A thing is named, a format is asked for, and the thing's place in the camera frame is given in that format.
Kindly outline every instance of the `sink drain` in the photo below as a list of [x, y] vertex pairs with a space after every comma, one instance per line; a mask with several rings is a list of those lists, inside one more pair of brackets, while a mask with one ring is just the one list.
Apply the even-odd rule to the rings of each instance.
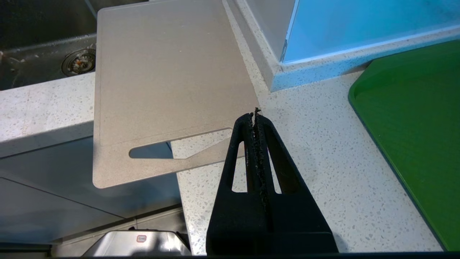
[[61, 65], [62, 72], [68, 76], [88, 73], [96, 67], [96, 50], [85, 48], [77, 50], [64, 59]]

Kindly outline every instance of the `blue wall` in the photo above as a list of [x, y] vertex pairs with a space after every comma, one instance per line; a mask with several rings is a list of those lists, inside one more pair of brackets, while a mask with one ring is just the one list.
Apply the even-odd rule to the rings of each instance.
[[460, 0], [300, 0], [283, 62], [460, 24]]

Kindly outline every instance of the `kitchen sink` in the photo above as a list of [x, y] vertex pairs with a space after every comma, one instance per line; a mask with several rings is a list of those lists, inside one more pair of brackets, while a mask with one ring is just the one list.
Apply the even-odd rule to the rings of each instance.
[[94, 71], [97, 11], [143, 1], [2, 1], [0, 90]]

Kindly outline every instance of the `speckled countertop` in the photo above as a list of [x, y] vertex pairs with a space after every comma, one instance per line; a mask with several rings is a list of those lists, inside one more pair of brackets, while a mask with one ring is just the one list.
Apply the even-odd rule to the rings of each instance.
[[0, 91], [0, 158], [92, 136], [94, 77]]
[[[350, 106], [360, 72], [271, 93], [228, 13], [262, 113], [275, 125], [326, 218], [340, 252], [441, 251], [441, 247]], [[229, 133], [173, 142], [186, 156]], [[206, 231], [224, 164], [178, 173], [192, 253], [206, 254]], [[244, 158], [234, 191], [244, 191]]]
[[[440, 245], [348, 103], [360, 72], [270, 93], [230, 13], [263, 114], [276, 126], [341, 252], [439, 251]], [[91, 136], [94, 73], [0, 92], [0, 157]], [[188, 157], [230, 135], [171, 143]], [[235, 191], [244, 191], [238, 159]], [[223, 163], [177, 174], [193, 254], [206, 230]]]

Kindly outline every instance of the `cabinet door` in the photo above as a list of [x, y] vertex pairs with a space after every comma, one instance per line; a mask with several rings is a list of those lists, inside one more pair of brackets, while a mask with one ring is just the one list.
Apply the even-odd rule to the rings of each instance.
[[[124, 218], [180, 204], [176, 174], [96, 188], [92, 183], [92, 153], [90, 137], [10, 156], [0, 159], [0, 177]], [[150, 148], [149, 153], [150, 156], [164, 157], [168, 153], [172, 156], [165, 143]]]
[[0, 242], [46, 243], [121, 219], [0, 178]]

